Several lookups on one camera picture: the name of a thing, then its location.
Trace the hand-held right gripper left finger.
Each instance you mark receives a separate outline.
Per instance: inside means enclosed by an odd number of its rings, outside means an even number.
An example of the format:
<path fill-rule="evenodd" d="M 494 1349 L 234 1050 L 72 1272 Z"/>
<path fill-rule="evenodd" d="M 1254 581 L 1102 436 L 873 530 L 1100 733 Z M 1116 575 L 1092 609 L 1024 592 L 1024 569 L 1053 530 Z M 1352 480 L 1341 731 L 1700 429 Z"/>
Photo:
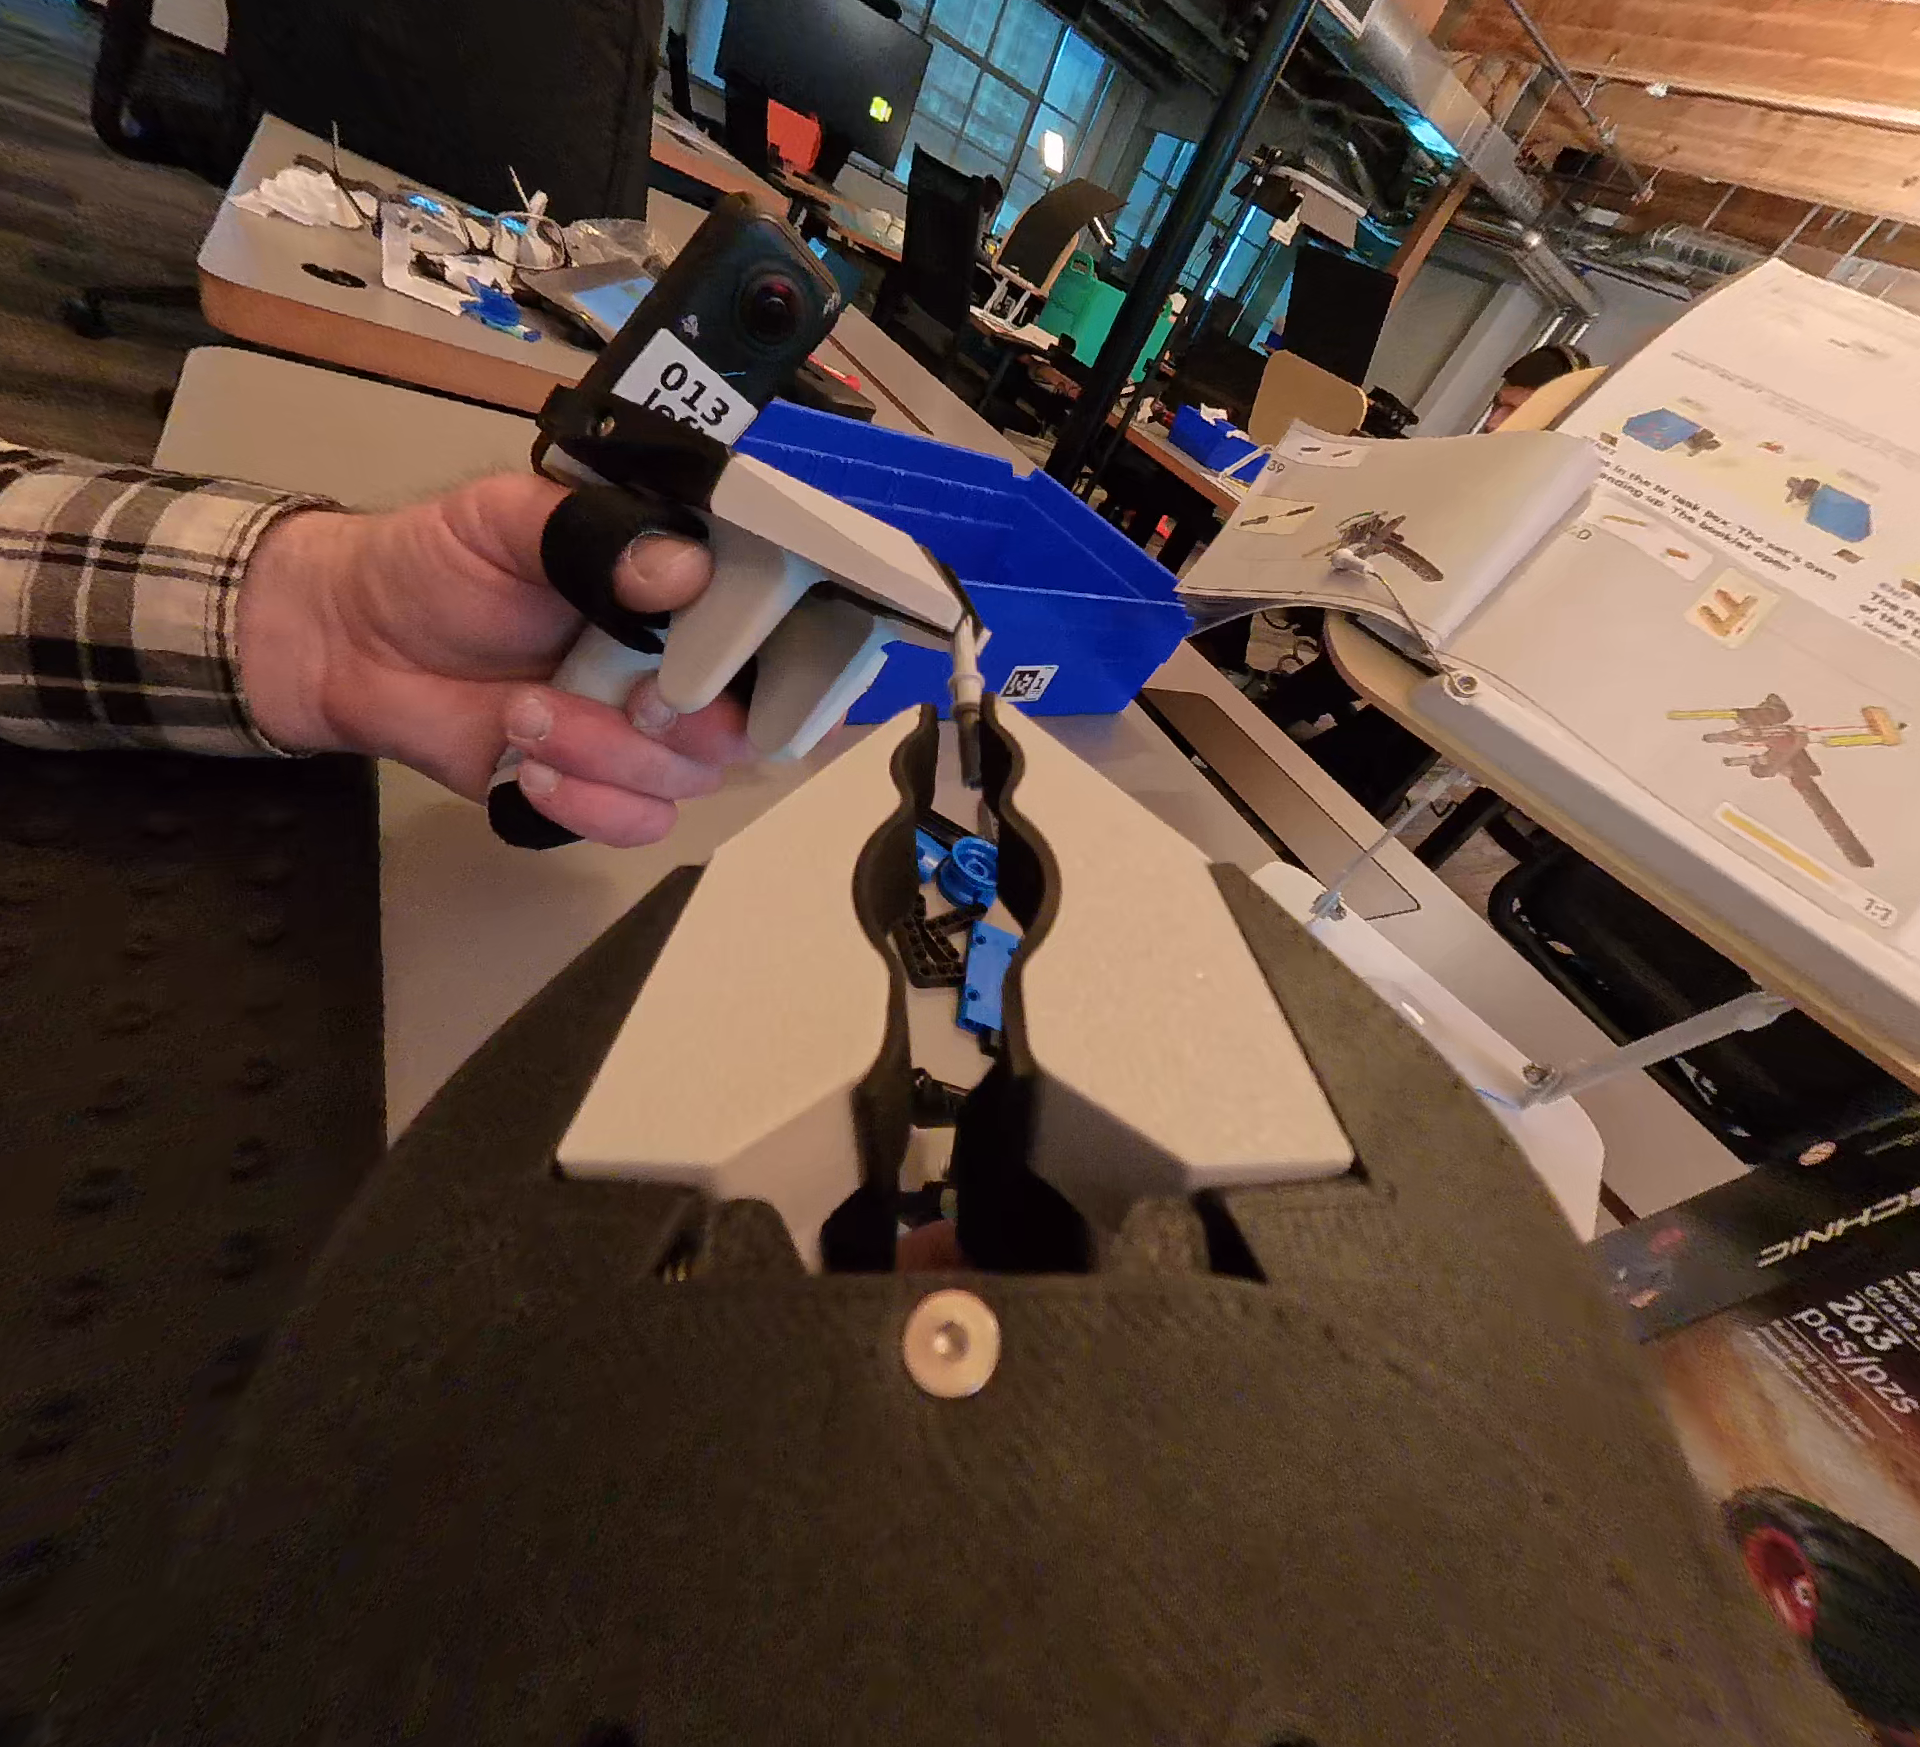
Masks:
<path fill-rule="evenodd" d="M 557 1147 L 575 1181 L 761 1201 L 810 1270 L 891 1251 L 932 711 L 873 726 L 697 875 Z"/>

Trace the open instruction booklet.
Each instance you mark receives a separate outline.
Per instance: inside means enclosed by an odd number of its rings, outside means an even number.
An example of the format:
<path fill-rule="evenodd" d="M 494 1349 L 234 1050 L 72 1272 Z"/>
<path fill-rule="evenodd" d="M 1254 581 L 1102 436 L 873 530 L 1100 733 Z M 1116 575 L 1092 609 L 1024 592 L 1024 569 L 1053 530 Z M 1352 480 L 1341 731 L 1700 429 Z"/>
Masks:
<path fill-rule="evenodd" d="M 1687 456 L 1593 439 L 1293 440 L 1189 562 L 1211 623 L 1321 608 L 1423 712 L 1680 888 L 1917 959 L 1917 609 Z"/>

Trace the black angled toy frame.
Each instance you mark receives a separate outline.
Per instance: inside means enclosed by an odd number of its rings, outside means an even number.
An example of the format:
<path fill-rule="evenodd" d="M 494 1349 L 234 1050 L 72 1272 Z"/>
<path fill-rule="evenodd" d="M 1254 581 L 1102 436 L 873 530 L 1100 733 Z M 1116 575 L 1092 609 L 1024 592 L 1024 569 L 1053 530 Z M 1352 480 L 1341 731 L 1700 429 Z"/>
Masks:
<path fill-rule="evenodd" d="M 937 914 L 921 892 L 911 912 L 891 927 L 909 982 L 922 991 L 959 988 L 966 979 L 973 925 L 983 915 L 984 910 L 977 904 L 950 906 Z"/>

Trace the wooden edged table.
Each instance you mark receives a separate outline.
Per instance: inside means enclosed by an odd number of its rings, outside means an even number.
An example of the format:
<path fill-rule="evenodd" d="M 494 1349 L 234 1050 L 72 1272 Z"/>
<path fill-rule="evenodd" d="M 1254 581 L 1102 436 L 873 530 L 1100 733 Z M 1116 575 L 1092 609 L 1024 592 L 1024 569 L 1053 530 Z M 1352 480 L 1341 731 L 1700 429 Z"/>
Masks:
<path fill-rule="evenodd" d="M 510 413 L 536 413 L 553 386 L 589 371 L 589 348 L 552 317 L 537 316 L 537 340 L 522 343 L 394 294 L 368 230 L 291 224 L 240 205 L 304 154 L 326 160 L 328 147 L 275 114 L 260 118 L 197 253 L 202 313 L 214 328 L 284 359 Z"/>

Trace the printed task sheet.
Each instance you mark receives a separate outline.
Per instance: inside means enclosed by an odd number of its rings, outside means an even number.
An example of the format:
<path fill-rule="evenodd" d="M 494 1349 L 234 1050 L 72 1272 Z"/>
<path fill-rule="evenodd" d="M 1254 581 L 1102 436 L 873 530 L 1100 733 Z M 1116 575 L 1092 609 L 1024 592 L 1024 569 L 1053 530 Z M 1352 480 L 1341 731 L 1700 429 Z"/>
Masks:
<path fill-rule="evenodd" d="M 1561 416 L 1606 514 L 1915 656 L 1919 319 L 1783 261 L 1728 280 Z"/>

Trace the black metal pole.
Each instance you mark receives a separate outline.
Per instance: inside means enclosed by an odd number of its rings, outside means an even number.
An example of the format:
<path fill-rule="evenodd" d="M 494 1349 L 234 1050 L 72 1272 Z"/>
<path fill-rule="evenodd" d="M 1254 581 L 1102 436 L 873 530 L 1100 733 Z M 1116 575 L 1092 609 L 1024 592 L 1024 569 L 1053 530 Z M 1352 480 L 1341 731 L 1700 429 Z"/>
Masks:
<path fill-rule="evenodd" d="M 1175 189 L 1155 238 L 1140 259 L 1140 271 L 1128 290 L 1107 343 L 1090 368 L 1073 411 L 1062 425 L 1047 471 L 1073 486 L 1095 450 L 1100 433 L 1126 390 L 1140 351 L 1157 319 L 1166 294 L 1179 280 L 1188 253 L 1228 182 L 1236 152 L 1259 121 L 1275 85 L 1294 54 L 1317 0 L 1271 0 L 1259 38 L 1224 93 L 1188 174 Z"/>

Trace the toy truck set box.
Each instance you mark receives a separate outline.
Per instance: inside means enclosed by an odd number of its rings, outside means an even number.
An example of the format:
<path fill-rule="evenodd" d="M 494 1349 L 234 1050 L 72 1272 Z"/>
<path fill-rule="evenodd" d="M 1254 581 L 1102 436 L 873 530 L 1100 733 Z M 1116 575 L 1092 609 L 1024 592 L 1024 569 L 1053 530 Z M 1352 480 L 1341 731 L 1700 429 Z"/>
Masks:
<path fill-rule="evenodd" d="M 1594 1250 L 1751 1588 L 1870 1740 L 1915 1744 L 1917 1112 Z"/>

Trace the person's left hand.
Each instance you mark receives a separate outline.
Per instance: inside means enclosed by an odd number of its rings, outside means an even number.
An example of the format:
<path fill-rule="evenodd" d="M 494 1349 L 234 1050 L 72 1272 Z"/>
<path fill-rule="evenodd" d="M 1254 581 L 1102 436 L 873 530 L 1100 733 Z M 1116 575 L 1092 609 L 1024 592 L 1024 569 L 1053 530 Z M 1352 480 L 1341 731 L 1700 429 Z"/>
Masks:
<path fill-rule="evenodd" d="M 484 799 L 517 754 L 528 802 L 611 848 L 662 840 L 683 800 L 751 760 L 744 712 L 675 715 L 643 676 L 620 705 L 559 691 L 579 615 L 540 545 L 564 486 L 488 477 L 383 514 L 277 520 L 235 608 L 235 674 L 277 748 L 401 763 Z"/>

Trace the dark monitor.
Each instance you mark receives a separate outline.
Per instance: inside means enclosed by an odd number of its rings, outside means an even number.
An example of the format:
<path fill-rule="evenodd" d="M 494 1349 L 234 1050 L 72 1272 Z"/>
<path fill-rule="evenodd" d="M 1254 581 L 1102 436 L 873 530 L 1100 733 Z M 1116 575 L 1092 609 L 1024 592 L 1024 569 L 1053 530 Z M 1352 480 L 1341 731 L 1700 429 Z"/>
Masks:
<path fill-rule="evenodd" d="M 765 174 L 779 102 L 821 127 L 821 174 L 852 154 L 891 169 L 930 58 L 927 38 L 865 0 L 728 0 L 717 52 L 728 147 Z"/>

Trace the grey tablet device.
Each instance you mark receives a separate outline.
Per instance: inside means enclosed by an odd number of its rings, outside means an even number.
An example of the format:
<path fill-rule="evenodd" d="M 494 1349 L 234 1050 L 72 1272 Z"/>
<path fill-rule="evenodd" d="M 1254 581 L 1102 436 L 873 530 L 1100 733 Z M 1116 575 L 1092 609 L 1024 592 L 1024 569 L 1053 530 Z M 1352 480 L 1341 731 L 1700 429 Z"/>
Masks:
<path fill-rule="evenodd" d="M 517 291 L 541 311 L 564 319 L 584 338 L 607 344 L 620 332 L 657 285 L 645 263 L 614 259 L 590 265 L 522 269 Z"/>

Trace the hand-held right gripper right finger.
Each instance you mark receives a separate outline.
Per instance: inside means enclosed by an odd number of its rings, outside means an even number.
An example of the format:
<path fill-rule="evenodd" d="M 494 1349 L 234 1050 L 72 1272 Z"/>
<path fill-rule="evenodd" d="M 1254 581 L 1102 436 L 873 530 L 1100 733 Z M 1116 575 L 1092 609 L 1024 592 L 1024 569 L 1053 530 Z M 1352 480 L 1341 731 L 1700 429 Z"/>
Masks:
<path fill-rule="evenodd" d="M 983 799 L 1018 927 L 1000 1050 L 956 1120 L 978 1270 L 1092 1270 L 1128 1216 L 1347 1176 L 1354 1147 L 1208 855 L 989 700 Z"/>

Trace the person's left forearm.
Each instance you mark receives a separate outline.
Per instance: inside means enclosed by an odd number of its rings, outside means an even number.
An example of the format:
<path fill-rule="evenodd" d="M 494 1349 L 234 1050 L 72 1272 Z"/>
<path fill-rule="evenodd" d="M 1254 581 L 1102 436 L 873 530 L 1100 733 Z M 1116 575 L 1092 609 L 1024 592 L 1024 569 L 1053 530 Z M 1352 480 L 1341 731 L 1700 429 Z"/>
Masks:
<path fill-rule="evenodd" d="M 240 676 L 242 581 L 278 522 L 339 509 L 5 442 L 5 743 L 289 759 Z"/>

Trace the tan plywood chair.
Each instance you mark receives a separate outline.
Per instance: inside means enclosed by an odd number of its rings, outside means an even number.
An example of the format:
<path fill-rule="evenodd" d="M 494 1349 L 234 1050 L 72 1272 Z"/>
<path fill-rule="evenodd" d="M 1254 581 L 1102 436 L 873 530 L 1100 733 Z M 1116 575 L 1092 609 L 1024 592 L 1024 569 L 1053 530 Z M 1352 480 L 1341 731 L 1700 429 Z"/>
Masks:
<path fill-rule="evenodd" d="M 1272 444 L 1299 423 L 1336 439 L 1357 434 L 1369 415 L 1366 390 L 1278 348 L 1269 354 L 1246 423 L 1250 439 Z"/>

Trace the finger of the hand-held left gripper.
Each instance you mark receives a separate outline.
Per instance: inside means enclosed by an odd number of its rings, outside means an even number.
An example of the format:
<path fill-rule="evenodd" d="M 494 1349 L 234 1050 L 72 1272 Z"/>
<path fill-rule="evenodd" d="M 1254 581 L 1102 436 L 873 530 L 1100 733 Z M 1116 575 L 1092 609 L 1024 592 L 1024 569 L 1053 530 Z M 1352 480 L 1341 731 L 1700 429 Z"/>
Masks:
<path fill-rule="evenodd" d="M 956 575 L 909 533 L 751 454 L 734 452 L 709 506 L 712 575 L 675 614 L 661 700 L 686 717 L 712 705 L 813 587 L 889 612 L 896 642 L 938 648 L 973 608 Z"/>
<path fill-rule="evenodd" d="M 755 656 L 747 739 L 764 760 L 799 760 L 871 686 L 899 637 L 889 612 L 810 589 Z"/>

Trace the blue bin with white tag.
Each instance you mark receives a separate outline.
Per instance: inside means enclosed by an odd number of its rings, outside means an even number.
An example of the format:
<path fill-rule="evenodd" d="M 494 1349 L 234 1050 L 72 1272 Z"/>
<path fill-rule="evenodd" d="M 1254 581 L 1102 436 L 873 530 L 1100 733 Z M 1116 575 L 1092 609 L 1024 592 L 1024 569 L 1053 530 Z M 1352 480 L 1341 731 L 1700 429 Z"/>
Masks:
<path fill-rule="evenodd" d="M 1123 712 L 1192 630 L 1175 575 L 1043 471 L 788 400 L 739 447 L 942 559 L 986 630 L 984 686 L 1031 717 Z"/>

